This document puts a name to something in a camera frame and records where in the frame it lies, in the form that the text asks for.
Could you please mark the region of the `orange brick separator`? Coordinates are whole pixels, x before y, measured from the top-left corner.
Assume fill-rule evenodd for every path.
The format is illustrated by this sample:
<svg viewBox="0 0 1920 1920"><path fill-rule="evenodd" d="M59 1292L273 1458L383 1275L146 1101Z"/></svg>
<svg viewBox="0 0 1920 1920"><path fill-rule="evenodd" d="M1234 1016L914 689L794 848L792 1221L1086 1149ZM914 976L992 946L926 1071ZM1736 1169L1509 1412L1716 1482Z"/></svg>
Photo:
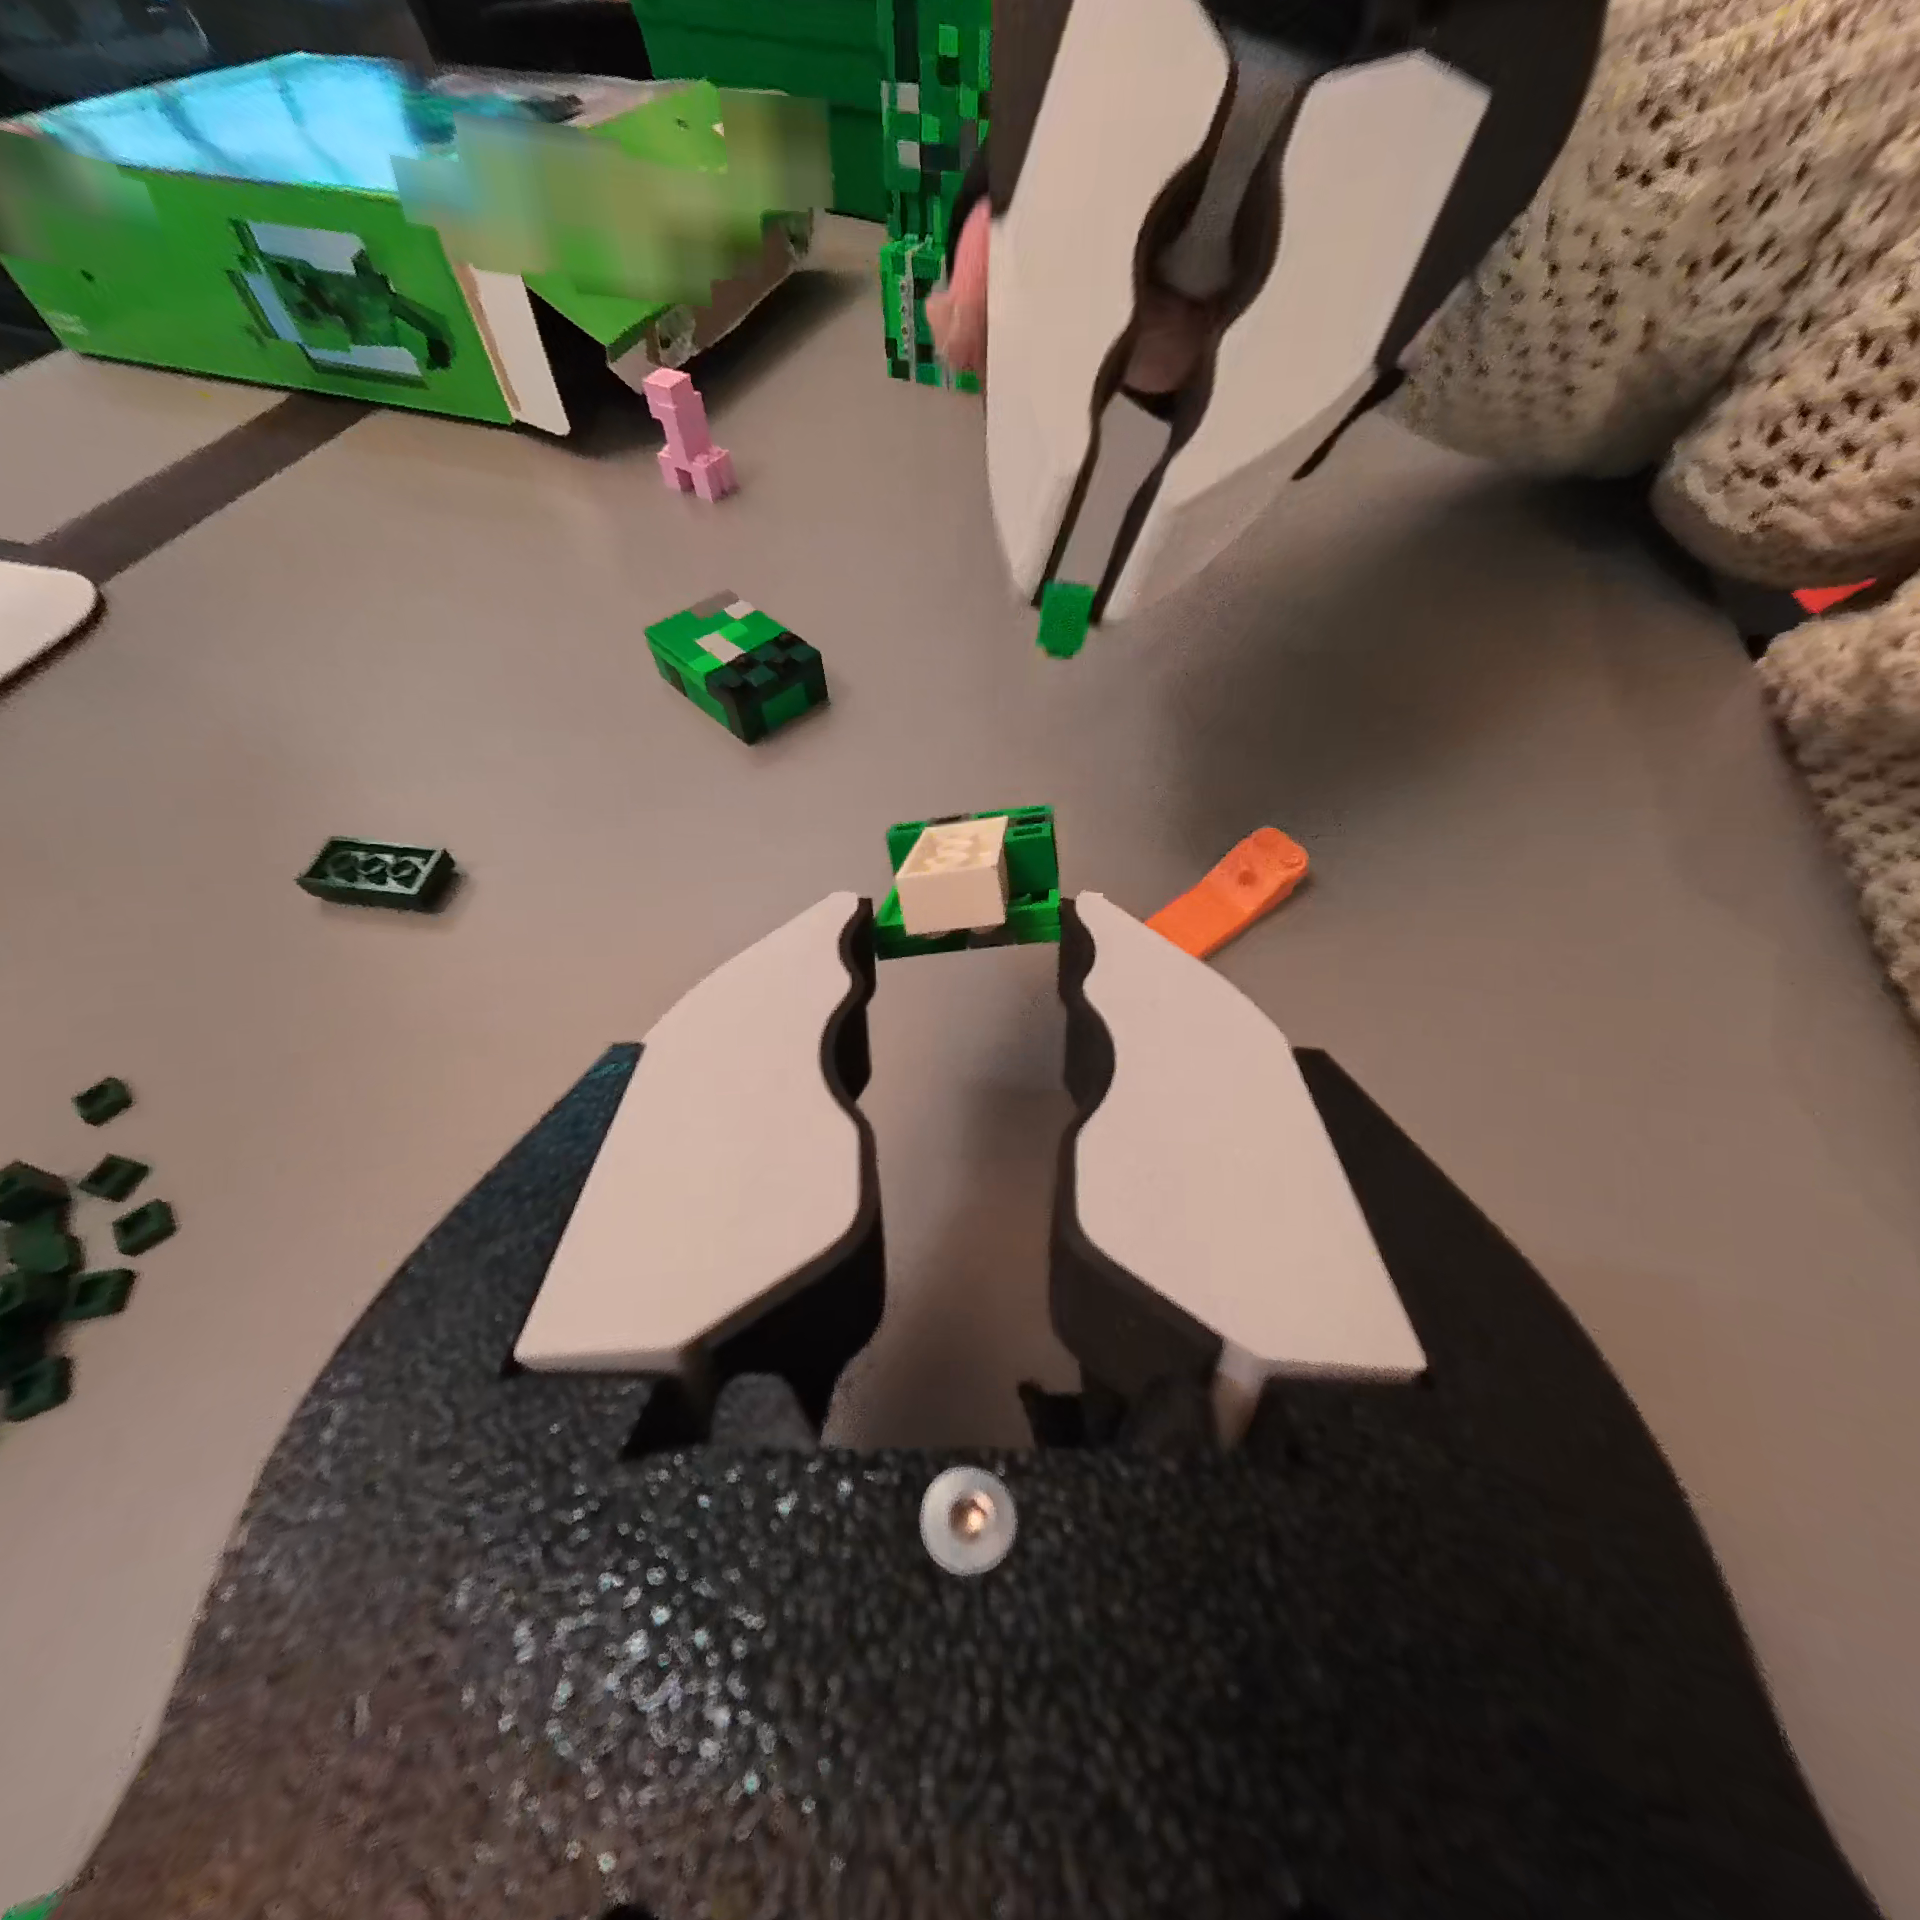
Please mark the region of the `orange brick separator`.
<svg viewBox="0 0 1920 1920"><path fill-rule="evenodd" d="M1211 959L1308 879L1308 848L1263 825L1234 838L1208 874L1142 918L1194 959Z"/></svg>

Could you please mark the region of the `person's knit sweater torso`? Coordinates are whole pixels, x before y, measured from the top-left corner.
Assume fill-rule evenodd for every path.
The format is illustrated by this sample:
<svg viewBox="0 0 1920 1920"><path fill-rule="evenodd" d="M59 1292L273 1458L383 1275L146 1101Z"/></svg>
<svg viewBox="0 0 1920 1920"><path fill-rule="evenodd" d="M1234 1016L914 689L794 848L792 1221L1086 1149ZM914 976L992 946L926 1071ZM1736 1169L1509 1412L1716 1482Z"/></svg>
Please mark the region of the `person's knit sweater torso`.
<svg viewBox="0 0 1920 1920"><path fill-rule="evenodd" d="M1920 579L1826 612L1761 661L1768 716L1806 782L1860 922L1908 1021L1920 1016Z"/></svg>

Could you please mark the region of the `green lego set box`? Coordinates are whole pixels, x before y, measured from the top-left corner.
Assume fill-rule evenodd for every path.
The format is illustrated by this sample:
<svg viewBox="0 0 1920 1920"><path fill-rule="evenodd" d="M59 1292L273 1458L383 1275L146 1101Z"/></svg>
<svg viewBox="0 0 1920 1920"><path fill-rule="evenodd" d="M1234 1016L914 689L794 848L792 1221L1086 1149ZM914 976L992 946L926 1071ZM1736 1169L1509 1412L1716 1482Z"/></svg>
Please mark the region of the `green lego set box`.
<svg viewBox="0 0 1920 1920"><path fill-rule="evenodd" d="M59 347L568 440L813 250L827 107L711 81L283 53L2 125Z"/></svg>

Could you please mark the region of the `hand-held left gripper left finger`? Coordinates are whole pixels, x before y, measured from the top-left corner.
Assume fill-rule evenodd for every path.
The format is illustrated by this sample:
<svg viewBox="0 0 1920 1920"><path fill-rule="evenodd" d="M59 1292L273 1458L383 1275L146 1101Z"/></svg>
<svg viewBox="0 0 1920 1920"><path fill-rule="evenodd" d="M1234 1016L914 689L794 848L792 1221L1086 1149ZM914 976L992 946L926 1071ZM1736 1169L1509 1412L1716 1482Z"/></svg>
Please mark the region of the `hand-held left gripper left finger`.
<svg viewBox="0 0 1920 1920"><path fill-rule="evenodd" d="M827 893L644 1033L516 1368L693 1379L854 1245L871 1133L834 1082L833 1039L871 994L867 926L863 897Z"/></svg>

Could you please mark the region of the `small lego creeper head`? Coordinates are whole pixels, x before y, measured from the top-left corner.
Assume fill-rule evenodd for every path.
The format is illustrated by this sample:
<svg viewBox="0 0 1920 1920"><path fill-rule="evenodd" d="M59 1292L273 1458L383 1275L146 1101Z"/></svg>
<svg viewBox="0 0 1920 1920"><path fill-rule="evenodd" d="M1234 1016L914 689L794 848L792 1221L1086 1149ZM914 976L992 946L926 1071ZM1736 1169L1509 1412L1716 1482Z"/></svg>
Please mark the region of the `small lego creeper head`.
<svg viewBox="0 0 1920 1920"><path fill-rule="evenodd" d="M827 708L818 647L732 588L644 624L668 689L740 744L759 744Z"/></svg>

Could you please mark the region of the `pink lego pig figure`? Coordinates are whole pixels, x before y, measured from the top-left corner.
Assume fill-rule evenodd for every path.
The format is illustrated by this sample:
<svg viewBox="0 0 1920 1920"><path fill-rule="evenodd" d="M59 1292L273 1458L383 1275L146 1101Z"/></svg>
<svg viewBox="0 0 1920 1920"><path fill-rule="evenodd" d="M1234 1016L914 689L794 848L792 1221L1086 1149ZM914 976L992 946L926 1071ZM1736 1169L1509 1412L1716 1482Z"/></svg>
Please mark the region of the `pink lego pig figure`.
<svg viewBox="0 0 1920 1920"><path fill-rule="evenodd" d="M650 419L661 425L661 474L670 493L724 500L740 489L732 453L711 440L702 391L679 369L656 369L638 378Z"/></svg>

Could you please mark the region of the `white book stand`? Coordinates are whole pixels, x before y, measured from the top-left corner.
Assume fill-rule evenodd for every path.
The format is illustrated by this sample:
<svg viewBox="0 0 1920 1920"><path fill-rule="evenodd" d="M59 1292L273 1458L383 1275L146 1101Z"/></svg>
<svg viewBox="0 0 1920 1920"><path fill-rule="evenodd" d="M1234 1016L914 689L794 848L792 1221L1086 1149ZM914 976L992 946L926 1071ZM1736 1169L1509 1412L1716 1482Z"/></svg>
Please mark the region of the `white book stand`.
<svg viewBox="0 0 1920 1920"><path fill-rule="evenodd" d="M85 636L102 591L85 571L44 559L0 559L0 684L12 689L44 657Z"/></svg>

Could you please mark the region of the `person's right hand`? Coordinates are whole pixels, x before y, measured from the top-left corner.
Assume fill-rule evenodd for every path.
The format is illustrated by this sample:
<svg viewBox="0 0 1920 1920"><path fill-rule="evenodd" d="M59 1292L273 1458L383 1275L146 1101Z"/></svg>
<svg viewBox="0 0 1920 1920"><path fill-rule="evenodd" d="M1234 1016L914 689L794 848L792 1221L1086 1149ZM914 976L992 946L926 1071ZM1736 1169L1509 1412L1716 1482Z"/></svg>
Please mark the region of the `person's right hand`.
<svg viewBox="0 0 1920 1920"><path fill-rule="evenodd" d="M951 376L988 370L992 205L974 195L947 239L947 277L922 299L935 361Z"/></svg>

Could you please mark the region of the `green and white lego assembly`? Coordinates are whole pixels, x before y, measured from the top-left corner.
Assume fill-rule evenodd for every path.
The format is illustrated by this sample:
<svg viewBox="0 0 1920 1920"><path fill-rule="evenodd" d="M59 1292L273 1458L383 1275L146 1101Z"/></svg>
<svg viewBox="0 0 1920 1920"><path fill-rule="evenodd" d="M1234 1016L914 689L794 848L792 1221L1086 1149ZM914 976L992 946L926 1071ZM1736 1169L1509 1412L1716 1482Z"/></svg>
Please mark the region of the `green and white lego assembly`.
<svg viewBox="0 0 1920 1920"><path fill-rule="evenodd" d="M1047 803L897 820L892 888L871 914L875 959L1058 942L1058 837Z"/></svg>

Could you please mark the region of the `pile of dark green lego pieces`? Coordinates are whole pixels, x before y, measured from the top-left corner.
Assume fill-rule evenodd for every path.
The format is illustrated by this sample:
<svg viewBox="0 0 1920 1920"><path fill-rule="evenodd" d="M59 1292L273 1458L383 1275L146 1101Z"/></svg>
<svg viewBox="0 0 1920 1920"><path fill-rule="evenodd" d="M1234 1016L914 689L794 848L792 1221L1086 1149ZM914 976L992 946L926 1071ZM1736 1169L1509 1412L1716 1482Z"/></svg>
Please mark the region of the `pile of dark green lego pieces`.
<svg viewBox="0 0 1920 1920"><path fill-rule="evenodd" d="M168 1248L181 1211L154 1169L102 1149L81 1171L0 1169L0 1417L40 1421L71 1401L75 1336L131 1309L138 1262Z"/></svg>

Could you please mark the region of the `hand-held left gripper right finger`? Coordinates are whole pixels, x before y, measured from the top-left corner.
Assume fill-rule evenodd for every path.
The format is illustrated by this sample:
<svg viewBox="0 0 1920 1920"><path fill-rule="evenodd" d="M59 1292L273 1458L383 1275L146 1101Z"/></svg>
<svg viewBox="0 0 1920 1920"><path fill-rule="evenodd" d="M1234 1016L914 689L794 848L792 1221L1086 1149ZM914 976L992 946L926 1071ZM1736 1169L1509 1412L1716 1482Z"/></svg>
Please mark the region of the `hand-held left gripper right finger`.
<svg viewBox="0 0 1920 1920"><path fill-rule="evenodd" d="M1426 1352L1289 1035L1114 901L1058 918L1047 1316L1093 1379L1415 1379Z"/></svg>

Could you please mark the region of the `dark green lego plate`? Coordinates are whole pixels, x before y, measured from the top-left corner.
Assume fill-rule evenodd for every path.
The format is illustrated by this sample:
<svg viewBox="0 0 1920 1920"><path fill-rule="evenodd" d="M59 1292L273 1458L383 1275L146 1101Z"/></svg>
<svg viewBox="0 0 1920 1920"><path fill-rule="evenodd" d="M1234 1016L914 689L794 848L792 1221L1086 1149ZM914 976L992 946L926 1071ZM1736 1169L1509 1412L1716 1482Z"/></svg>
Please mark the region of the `dark green lego plate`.
<svg viewBox="0 0 1920 1920"><path fill-rule="evenodd" d="M461 862L446 848L327 837L295 888L324 904L433 914L457 879Z"/></svg>

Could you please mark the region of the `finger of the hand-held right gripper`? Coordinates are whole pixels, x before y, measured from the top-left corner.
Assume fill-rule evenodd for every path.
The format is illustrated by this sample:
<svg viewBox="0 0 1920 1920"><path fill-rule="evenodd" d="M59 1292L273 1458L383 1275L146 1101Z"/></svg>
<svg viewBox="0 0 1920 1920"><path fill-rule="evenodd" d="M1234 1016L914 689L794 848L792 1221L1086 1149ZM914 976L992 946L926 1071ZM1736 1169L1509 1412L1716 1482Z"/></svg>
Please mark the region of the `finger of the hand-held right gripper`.
<svg viewBox="0 0 1920 1920"><path fill-rule="evenodd" d="M981 142L988 493L1011 584L1146 606L1249 200L1249 43L1211 3L997 3Z"/></svg>
<svg viewBox="0 0 1920 1920"><path fill-rule="evenodd" d="M1426 53L1339 68L1305 91L1281 152L1277 261L1218 331L1208 406L1161 474L1102 621L1203 571L1377 383L1486 98Z"/></svg>

